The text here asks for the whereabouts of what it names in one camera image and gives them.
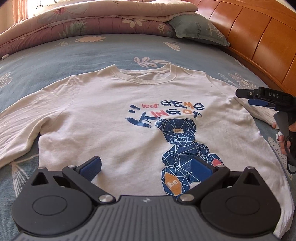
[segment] ribbed neckline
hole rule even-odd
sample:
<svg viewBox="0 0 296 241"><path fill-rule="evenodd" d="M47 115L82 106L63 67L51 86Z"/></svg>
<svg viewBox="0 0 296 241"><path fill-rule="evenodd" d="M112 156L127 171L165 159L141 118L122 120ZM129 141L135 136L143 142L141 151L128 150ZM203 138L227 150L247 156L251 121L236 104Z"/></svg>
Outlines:
<svg viewBox="0 0 296 241"><path fill-rule="evenodd" d="M130 82L138 83L141 85L154 85L161 84L172 81L176 78L176 66L171 63L167 63L165 66L157 69L147 69L147 70L127 70L127 69L118 69L115 64L110 66L111 71L118 78L127 80ZM129 74L147 74L147 73L167 73L170 72L168 76L162 79L154 79L154 80L143 80L135 76L131 76Z"/></svg>

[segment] wooden headboard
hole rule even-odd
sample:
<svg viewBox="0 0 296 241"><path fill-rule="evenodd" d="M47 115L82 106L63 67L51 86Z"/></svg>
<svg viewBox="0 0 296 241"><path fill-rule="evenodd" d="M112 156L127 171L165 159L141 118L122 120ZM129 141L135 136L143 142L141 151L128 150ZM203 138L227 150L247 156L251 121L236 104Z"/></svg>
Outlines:
<svg viewBox="0 0 296 241"><path fill-rule="evenodd" d="M231 43L221 47L270 88L296 96L296 13L275 0L187 0Z"/></svg>

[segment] silver bolt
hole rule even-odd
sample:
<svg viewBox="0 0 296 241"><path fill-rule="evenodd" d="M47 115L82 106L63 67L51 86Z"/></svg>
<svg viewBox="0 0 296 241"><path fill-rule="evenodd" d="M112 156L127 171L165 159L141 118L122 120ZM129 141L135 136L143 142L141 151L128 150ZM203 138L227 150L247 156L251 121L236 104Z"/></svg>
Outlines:
<svg viewBox="0 0 296 241"><path fill-rule="evenodd" d="M99 201L100 202L111 202L113 201L113 196L109 194L101 195L99 196Z"/></svg>
<svg viewBox="0 0 296 241"><path fill-rule="evenodd" d="M180 196L180 200L183 202L191 202L194 200L194 196L191 194L183 194Z"/></svg>

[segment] curtain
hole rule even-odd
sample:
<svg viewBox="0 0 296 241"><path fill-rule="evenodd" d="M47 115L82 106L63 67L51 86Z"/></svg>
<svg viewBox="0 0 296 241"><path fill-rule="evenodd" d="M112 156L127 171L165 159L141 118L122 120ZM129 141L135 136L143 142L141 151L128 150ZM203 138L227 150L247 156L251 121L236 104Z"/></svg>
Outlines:
<svg viewBox="0 0 296 241"><path fill-rule="evenodd" d="M12 0L13 21L15 24L28 18L27 1Z"/></svg>

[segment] green pillow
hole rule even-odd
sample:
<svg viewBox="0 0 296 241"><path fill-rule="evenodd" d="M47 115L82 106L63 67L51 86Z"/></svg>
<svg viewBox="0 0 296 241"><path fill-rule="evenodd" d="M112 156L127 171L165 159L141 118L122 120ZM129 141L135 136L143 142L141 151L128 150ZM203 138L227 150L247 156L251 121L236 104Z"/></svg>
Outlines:
<svg viewBox="0 0 296 241"><path fill-rule="evenodd" d="M189 38L205 44L229 46L224 35L209 20L196 15L181 15L168 21L178 38Z"/></svg>

